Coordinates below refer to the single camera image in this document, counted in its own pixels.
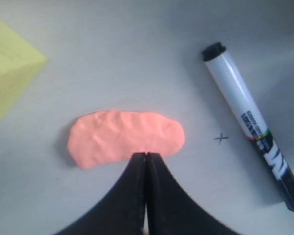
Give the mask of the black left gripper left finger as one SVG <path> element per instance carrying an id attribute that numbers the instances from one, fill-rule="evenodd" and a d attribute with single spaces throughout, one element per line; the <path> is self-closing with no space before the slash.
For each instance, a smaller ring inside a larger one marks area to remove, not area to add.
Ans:
<path id="1" fill-rule="evenodd" d="M 108 193 L 59 235 L 142 235 L 146 154 L 135 153 Z"/>

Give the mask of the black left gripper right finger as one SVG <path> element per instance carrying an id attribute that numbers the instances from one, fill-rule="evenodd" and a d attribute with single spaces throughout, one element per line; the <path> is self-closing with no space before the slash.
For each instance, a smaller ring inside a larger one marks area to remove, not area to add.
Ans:
<path id="1" fill-rule="evenodd" d="M 151 235 L 236 235 L 179 185 L 159 154 L 146 156 L 147 219 Z"/>

